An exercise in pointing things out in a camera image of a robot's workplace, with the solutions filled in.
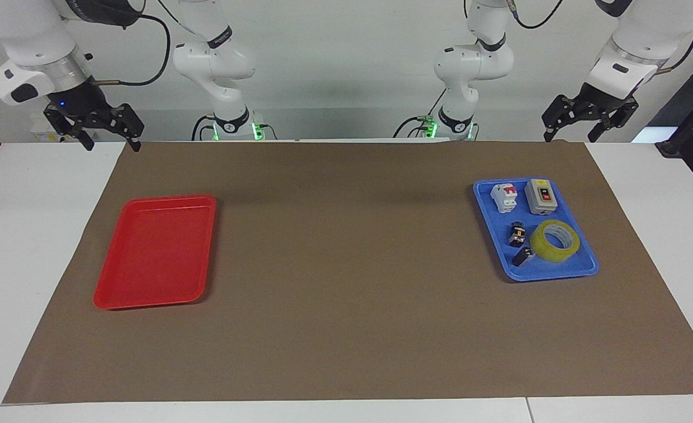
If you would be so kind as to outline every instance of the clear packing tape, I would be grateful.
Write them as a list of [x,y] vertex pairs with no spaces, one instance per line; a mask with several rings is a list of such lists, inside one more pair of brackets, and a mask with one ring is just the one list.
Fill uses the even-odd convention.
[[[553,246],[545,235],[555,236],[562,247]],[[534,230],[531,236],[531,246],[537,257],[553,263],[563,263],[579,251],[581,239],[574,228],[561,220],[545,220]]]

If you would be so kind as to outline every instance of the black button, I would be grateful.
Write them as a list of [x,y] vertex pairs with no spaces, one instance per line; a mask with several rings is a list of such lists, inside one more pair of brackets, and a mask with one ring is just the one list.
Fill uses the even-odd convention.
[[35,99],[37,96],[38,90],[29,83],[23,83],[21,86],[18,86],[14,91],[12,91],[12,99],[18,103]]

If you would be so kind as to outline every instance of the black cable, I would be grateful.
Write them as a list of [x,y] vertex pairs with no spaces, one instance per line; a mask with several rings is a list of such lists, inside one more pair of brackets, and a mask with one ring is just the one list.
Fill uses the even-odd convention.
[[174,14],[171,13],[171,11],[169,10],[169,8],[167,8],[166,5],[164,5],[163,0],[158,0],[158,4],[160,5],[160,7],[163,8],[164,11],[166,11],[167,14],[169,14],[169,16],[171,17],[171,19],[174,19],[174,22],[177,22],[177,24],[179,24],[179,25],[182,24],[181,22],[179,22],[179,19],[176,19],[176,16],[174,16]]
[[274,129],[273,126],[270,126],[268,124],[263,124],[263,125],[260,125],[260,128],[270,128],[271,132],[273,132],[273,138],[279,139],[279,136],[276,135],[276,129]]
[[169,8],[166,7],[166,5],[163,3],[163,0],[158,0],[158,4],[161,5],[161,7],[163,8],[163,10],[166,11],[166,13],[169,14],[169,16],[171,17],[171,19],[173,19],[174,22],[177,22],[177,24],[179,24],[180,27],[183,27],[183,28],[184,28],[185,30],[187,30],[188,32],[191,32],[191,33],[193,33],[193,34],[197,34],[197,33],[194,32],[192,29],[189,29],[187,26],[185,26],[185,24],[183,24],[182,21],[180,21],[179,19],[176,19],[176,16],[174,16],[174,14],[171,13],[171,11],[169,10]]
[[430,108],[429,112],[427,112],[428,115],[432,116],[433,112],[435,111],[435,107],[437,107],[438,103],[440,103],[440,99],[442,99],[443,96],[445,96],[446,91],[448,91],[448,88],[443,89],[443,92],[440,93],[440,97],[438,97],[438,99],[435,100],[435,104],[433,104],[433,107]]
[[673,71],[674,69],[676,69],[676,68],[677,68],[678,66],[680,66],[683,62],[685,62],[686,59],[688,59],[688,55],[691,54],[691,51],[692,51],[692,50],[693,50],[693,40],[691,40],[690,45],[688,45],[688,49],[685,51],[685,53],[683,53],[683,56],[680,58],[680,60],[678,60],[678,62],[676,62],[676,64],[658,70],[656,75],[667,74],[668,72],[671,72],[671,71]]
[[403,129],[408,123],[413,122],[414,120],[416,120],[416,121],[419,122],[419,118],[416,117],[416,116],[410,117],[410,118],[408,118],[407,120],[403,121],[403,122],[398,126],[398,129],[396,129],[396,131],[394,132],[394,136],[393,136],[393,137],[397,137],[397,136],[398,136],[398,133],[401,132],[401,129]]
[[538,23],[538,24],[536,24],[536,25],[531,25],[531,26],[530,26],[530,25],[525,24],[524,22],[521,22],[520,19],[518,18],[518,12],[516,12],[516,11],[513,12],[513,19],[515,19],[515,21],[518,22],[518,24],[519,24],[521,27],[523,27],[523,28],[526,28],[526,29],[537,29],[537,28],[541,27],[542,25],[547,24],[547,21],[550,21],[550,18],[553,17],[553,15],[555,14],[555,12],[558,11],[558,8],[561,7],[561,3],[563,3],[563,0],[558,0],[558,3],[556,3],[555,8],[553,8],[553,11],[551,11],[550,14],[548,14],[547,17],[545,17],[545,20],[544,20],[544,21],[542,21],[542,22],[540,22],[540,23]]
[[414,131],[417,131],[417,133],[416,133],[416,135],[414,135],[414,137],[419,137],[419,134],[422,132],[422,127],[417,126],[416,128],[412,129],[411,131],[409,131],[409,134],[406,137],[411,137],[411,134],[413,134]]
[[211,120],[211,118],[204,115],[203,117],[199,118],[197,122],[195,122],[195,127],[192,129],[192,141],[196,140],[197,129],[200,128],[200,124],[203,123],[204,120]]
[[203,141],[203,131],[206,129],[214,129],[212,125],[206,125],[203,126],[203,129],[200,130],[200,141]]
[[145,10],[145,4],[147,3],[147,0],[144,0],[144,1],[142,2],[142,9],[141,9],[140,11],[134,11],[134,12],[126,11],[126,10],[119,9],[119,8],[115,8],[115,7],[113,7],[113,6],[107,5],[106,3],[102,2],[101,0],[91,0],[91,2],[93,2],[93,3],[97,4],[97,5],[99,5],[99,6],[102,7],[102,8],[109,9],[110,11],[114,11],[114,12],[116,12],[116,13],[118,13],[118,14],[132,15],[132,16],[135,16],[136,19],[139,19],[139,17],[142,15],[142,11]]
[[161,21],[160,18],[155,17],[155,16],[150,16],[146,14],[140,15],[142,19],[147,19],[148,21],[154,21],[158,22],[161,24],[163,27],[163,31],[166,32],[166,56],[163,57],[163,65],[161,65],[160,70],[158,71],[158,74],[153,76],[151,79],[148,80],[143,80],[142,82],[125,82],[123,80],[119,80],[119,85],[126,85],[126,86],[145,86],[148,84],[151,84],[158,80],[161,75],[163,75],[163,71],[166,70],[166,65],[169,64],[169,55],[171,54],[171,32],[169,32],[169,27],[166,26],[166,22]]

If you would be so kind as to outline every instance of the red tray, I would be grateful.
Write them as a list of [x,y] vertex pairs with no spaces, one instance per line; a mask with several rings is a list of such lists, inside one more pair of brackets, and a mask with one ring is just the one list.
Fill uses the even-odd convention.
[[124,204],[93,302],[104,310],[191,303],[203,294],[213,236],[212,196]]

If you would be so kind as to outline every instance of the blue tray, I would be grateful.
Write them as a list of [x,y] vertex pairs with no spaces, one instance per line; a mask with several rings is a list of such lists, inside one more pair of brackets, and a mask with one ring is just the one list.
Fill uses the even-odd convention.
[[[594,275],[600,269],[597,258],[594,257],[594,252],[591,251],[589,243],[587,243],[584,234],[579,225],[571,214],[565,198],[558,190],[558,186],[550,179],[553,186],[555,199],[558,200],[558,208],[550,216],[538,216],[529,212],[526,193],[524,188],[530,179],[547,179],[547,177],[518,177],[518,179],[489,179],[480,180],[474,184],[474,195],[477,197],[477,203],[480,204],[480,209],[485,217],[485,222],[492,236],[492,241],[497,250],[497,256],[500,258],[500,263],[503,265],[505,273],[514,281],[531,282],[544,281],[547,279],[561,278],[578,278],[581,276]],[[513,184],[518,191],[516,198],[517,206],[510,213],[499,213],[495,206],[495,201],[492,200],[490,193],[492,188],[498,184]],[[526,229],[526,242],[523,246],[530,246],[529,239],[534,233],[534,230],[545,220],[557,219],[569,224],[579,234],[581,239],[581,247],[573,256],[563,263],[551,263],[537,256],[529,259],[521,267],[516,267],[512,264],[513,257],[518,253],[521,247],[511,247],[508,245],[508,238],[511,236],[511,224],[519,221],[524,224]]]

